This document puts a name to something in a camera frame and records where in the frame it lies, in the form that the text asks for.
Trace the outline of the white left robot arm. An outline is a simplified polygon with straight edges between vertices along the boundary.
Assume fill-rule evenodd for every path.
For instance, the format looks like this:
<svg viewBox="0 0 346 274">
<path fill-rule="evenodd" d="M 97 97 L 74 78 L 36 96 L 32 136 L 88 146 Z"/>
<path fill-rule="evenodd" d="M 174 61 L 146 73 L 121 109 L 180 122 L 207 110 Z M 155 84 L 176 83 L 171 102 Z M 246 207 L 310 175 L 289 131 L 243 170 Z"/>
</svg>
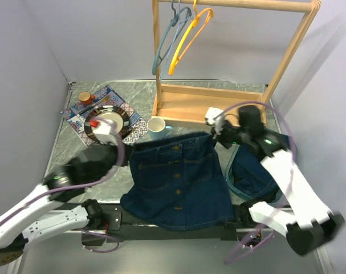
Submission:
<svg viewBox="0 0 346 274">
<path fill-rule="evenodd" d="M 109 179 L 128 165 L 132 146 L 93 144 L 67 163 L 57 166 L 21 202 L 0 216 L 0 267 L 46 239 L 73 229 L 98 229 L 104 214 L 96 200 L 88 199 L 66 213 L 45 214 Z"/>
</svg>

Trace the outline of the yellow plastic hanger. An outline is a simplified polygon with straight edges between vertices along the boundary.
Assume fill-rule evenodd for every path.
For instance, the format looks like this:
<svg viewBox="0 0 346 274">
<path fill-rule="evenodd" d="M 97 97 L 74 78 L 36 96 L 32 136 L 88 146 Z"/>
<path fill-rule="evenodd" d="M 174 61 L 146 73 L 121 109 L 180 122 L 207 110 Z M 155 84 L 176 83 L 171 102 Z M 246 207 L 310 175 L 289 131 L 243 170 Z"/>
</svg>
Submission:
<svg viewBox="0 0 346 274">
<path fill-rule="evenodd" d="M 180 60 L 184 57 L 186 52 L 189 50 L 193 42 L 196 40 L 196 38 L 200 35 L 200 33 L 203 31 L 203 29 L 207 26 L 207 24 L 210 22 L 211 19 L 214 17 L 214 11 L 211 8 L 205 8 L 201 10 L 200 12 L 197 11 L 197 0 L 193 2 L 193 11 L 194 11 L 194 17 L 190 22 L 190 25 L 186 29 L 185 33 L 183 34 L 181 40 L 179 41 L 179 44 L 176 48 L 176 51 L 173 55 L 172 61 L 169 66 L 168 74 L 172 76 L 174 74 L 174 71 L 179 64 Z M 187 41 L 189 38 L 190 33 L 192 30 L 194 30 L 196 27 L 199 27 L 199 30 L 195 33 L 194 36 L 191 37 L 190 41 Z"/>
</svg>

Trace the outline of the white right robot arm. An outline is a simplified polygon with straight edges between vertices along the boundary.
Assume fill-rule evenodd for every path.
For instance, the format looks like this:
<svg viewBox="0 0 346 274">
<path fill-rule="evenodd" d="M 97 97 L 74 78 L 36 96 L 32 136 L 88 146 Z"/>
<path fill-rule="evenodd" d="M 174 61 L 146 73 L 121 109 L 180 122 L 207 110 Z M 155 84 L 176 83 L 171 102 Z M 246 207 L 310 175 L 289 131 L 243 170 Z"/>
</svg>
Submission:
<svg viewBox="0 0 346 274">
<path fill-rule="evenodd" d="M 263 200 L 251 200 L 243 205 L 241 223 L 249 228 L 257 223 L 259 231 L 264 225 L 271 228 L 286 238 L 297 255 L 304 256 L 332 241 L 345 219 L 317 196 L 295 163 L 293 139 L 286 142 L 282 134 L 267 128 L 258 105 L 257 101 L 248 101 L 229 107 L 238 108 L 238 126 L 227 120 L 224 110 L 215 107 L 209 107 L 205 122 L 211 127 L 214 140 L 223 146 L 247 147 L 273 177 L 292 209 L 286 212 Z"/>
</svg>

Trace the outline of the dark denim skirt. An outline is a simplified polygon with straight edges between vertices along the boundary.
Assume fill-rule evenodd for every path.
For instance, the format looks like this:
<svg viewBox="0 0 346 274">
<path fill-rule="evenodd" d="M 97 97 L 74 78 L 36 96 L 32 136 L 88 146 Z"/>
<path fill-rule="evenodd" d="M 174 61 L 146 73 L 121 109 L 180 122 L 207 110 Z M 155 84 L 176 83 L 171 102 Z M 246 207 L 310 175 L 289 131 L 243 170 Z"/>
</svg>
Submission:
<svg viewBox="0 0 346 274">
<path fill-rule="evenodd" d="M 191 132 L 134 145 L 129 160 L 133 187 L 121 206 L 139 219 L 162 224 L 174 210 L 179 223 L 231 219 L 231 197 L 210 134 Z"/>
</svg>

